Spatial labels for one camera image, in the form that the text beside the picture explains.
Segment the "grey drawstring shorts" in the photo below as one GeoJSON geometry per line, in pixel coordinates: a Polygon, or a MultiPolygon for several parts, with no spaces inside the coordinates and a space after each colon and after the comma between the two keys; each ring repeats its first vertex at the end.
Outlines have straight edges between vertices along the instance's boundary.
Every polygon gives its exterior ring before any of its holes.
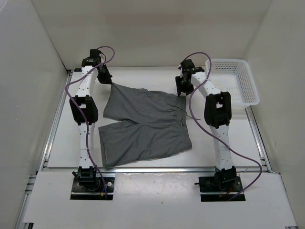
{"type": "Polygon", "coordinates": [[[113,83],[99,127],[102,164],[116,167],[190,150],[186,97],[113,83]]]}

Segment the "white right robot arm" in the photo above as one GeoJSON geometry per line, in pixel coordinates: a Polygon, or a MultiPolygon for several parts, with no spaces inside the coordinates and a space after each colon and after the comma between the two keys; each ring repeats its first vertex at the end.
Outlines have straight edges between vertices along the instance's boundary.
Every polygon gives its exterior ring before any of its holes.
{"type": "Polygon", "coordinates": [[[191,67],[181,71],[175,78],[177,93],[191,94],[196,87],[205,98],[204,120],[210,127],[215,147],[214,186],[221,191],[230,187],[237,173],[229,149],[229,123],[232,118],[231,95],[222,92],[207,76],[202,67],[191,67]]]}

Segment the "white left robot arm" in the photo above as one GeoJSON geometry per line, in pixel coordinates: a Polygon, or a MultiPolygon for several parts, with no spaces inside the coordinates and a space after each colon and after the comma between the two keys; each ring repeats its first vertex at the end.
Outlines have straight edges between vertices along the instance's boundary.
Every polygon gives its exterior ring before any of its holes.
{"type": "Polygon", "coordinates": [[[101,172],[92,158],[92,149],[94,148],[93,133],[95,123],[99,118],[98,108],[92,93],[96,79],[101,78],[102,83],[105,84],[111,83],[112,76],[109,74],[106,63],[107,61],[99,54],[83,59],[81,77],[65,86],[72,117],[77,124],[80,135],[79,169],[81,171],[91,169],[95,173],[101,172]]]}

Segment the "white perforated plastic basket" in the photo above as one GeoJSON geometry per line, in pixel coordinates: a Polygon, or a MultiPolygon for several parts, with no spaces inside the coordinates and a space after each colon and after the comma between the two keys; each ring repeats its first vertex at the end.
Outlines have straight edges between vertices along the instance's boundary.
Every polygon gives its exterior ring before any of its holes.
{"type": "Polygon", "coordinates": [[[231,95],[232,108],[245,109],[260,102],[248,63],[239,59],[206,60],[209,79],[221,91],[231,95]]]}

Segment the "right aluminium frame rail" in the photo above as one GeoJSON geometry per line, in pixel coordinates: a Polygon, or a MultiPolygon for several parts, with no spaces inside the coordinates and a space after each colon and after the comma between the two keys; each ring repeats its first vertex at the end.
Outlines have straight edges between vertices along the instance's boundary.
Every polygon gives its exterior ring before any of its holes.
{"type": "Polygon", "coordinates": [[[229,220],[229,228],[234,229],[296,229],[295,221],[287,192],[280,174],[271,169],[262,137],[253,111],[245,109],[250,123],[264,173],[254,186],[245,192],[247,201],[223,204],[234,219],[229,220]]]}

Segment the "aluminium frame rail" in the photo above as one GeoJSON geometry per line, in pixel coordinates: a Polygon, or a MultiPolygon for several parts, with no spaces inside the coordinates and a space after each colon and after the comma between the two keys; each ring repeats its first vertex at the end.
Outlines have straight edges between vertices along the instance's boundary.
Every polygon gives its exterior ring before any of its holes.
{"type": "Polygon", "coordinates": [[[245,109],[250,123],[264,173],[254,186],[245,192],[247,201],[223,204],[234,219],[229,220],[229,228],[234,229],[296,229],[295,221],[287,192],[280,174],[271,169],[262,137],[253,111],[245,109]]]}
{"type": "Polygon", "coordinates": [[[64,85],[63,85],[63,88],[61,90],[61,95],[60,95],[59,102],[58,102],[57,107],[56,107],[55,115],[54,115],[54,118],[53,118],[53,121],[52,121],[52,124],[51,124],[50,131],[48,133],[47,140],[46,140],[46,142],[43,146],[43,151],[41,153],[41,159],[39,161],[38,168],[37,168],[36,172],[33,175],[29,176],[29,179],[28,179],[28,182],[27,182],[27,185],[26,185],[26,189],[25,189],[25,193],[24,193],[23,202],[22,202],[20,212],[19,212],[16,224],[15,224],[15,227],[14,227],[15,229],[31,229],[31,228],[33,228],[33,223],[23,223],[24,214],[25,214],[27,204],[28,204],[28,201],[29,201],[29,196],[30,196],[30,194],[33,190],[34,184],[35,184],[37,174],[38,174],[38,172],[43,171],[44,164],[46,162],[48,162],[48,160],[49,160],[52,144],[53,144],[53,141],[54,141],[54,138],[55,138],[56,130],[57,130],[57,127],[58,127],[58,123],[59,123],[59,120],[60,120],[60,116],[61,116],[61,113],[62,113],[64,103],[65,103],[65,98],[66,98],[65,86],[66,86],[67,83],[69,83],[71,81],[72,74],[73,74],[73,70],[68,70],[67,74],[64,78],[65,79],[64,85]]]}
{"type": "MultiPolygon", "coordinates": [[[[76,171],[72,167],[44,167],[43,172],[68,172],[76,171]]],[[[100,168],[102,173],[214,173],[213,167],[115,167],[110,169],[100,168]]],[[[237,167],[238,173],[259,172],[259,167],[237,167]]]]}

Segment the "left aluminium frame rail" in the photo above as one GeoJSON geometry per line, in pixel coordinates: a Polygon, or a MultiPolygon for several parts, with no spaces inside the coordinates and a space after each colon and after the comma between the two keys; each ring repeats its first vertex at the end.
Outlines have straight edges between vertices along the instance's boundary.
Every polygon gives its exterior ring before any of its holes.
{"type": "Polygon", "coordinates": [[[60,116],[61,116],[61,113],[62,113],[64,103],[65,103],[65,98],[66,98],[65,86],[66,86],[67,83],[69,83],[71,81],[72,74],[73,74],[73,70],[68,70],[67,74],[64,78],[65,79],[64,85],[63,85],[63,88],[61,90],[61,95],[60,95],[59,102],[58,102],[57,107],[56,107],[55,115],[54,115],[54,118],[53,118],[53,121],[52,121],[52,124],[51,124],[50,131],[48,133],[47,140],[46,140],[46,142],[43,146],[43,151],[41,153],[41,159],[39,161],[38,168],[37,168],[36,172],[33,175],[29,176],[29,179],[28,179],[28,182],[27,182],[27,185],[26,185],[26,189],[25,189],[25,193],[24,193],[23,202],[22,202],[20,212],[19,212],[16,224],[15,224],[15,227],[14,227],[15,229],[31,229],[31,228],[33,228],[33,223],[23,223],[24,214],[25,214],[27,204],[28,204],[28,201],[29,201],[29,196],[30,196],[30,194],[33,190],[34,184],[35,184],[37,174],[38,174],[38,172],[43,171],[44,164],[46,162],[48,162],[48,160],[49,160],[52,144],[53,144],[53,141],[54,141],[54,138],[55,138],[56,130],[57,130],[57,127],[58,127],[58,123],[59,123],[59,120],[60,120],[60,116]]]}

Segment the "front aluminium frame rail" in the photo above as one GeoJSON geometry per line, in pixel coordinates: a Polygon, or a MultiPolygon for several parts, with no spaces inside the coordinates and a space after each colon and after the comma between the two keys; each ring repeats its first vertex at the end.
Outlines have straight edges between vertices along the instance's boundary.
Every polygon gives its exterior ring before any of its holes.
{"type": "MultiPolygon", "coordinates": [[[[76,171],[72,167],[44,167],[43,172],[68,172],[76,171]]],[[[110,169],[100,168],[102,173],[214,173],[213,167],[115,167],[110,169]]],[[[237,167],[238,173],[259,172],[259,167],[237,167]]]]}

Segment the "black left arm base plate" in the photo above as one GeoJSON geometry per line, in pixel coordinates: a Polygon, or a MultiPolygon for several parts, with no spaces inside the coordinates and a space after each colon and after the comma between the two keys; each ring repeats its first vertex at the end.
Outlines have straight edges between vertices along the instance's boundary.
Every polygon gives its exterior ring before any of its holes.
{"type": "Polygon", "coordinates": [[[73,178],[73,183],[71,187],[71,200],[113,200],[114,187],[115,187],[115,177],[104,177],[105,184],[107,187],[107,194],[105,194],[102,179],[96,177],[97,183],[95,185],[89,186],[82,185],[76,177],[73,178]]]}

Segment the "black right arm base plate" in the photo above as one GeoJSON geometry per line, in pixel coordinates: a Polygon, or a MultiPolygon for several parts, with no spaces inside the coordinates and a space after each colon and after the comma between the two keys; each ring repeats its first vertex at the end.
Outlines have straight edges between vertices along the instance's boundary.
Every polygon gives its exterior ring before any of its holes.
{"type": "Polygon", "coordinates": [[[194,183],[199,186],[201,202],[226,202],[243,189],[241,178],[219,186],[214,177],[198,177],[194,183]]]}

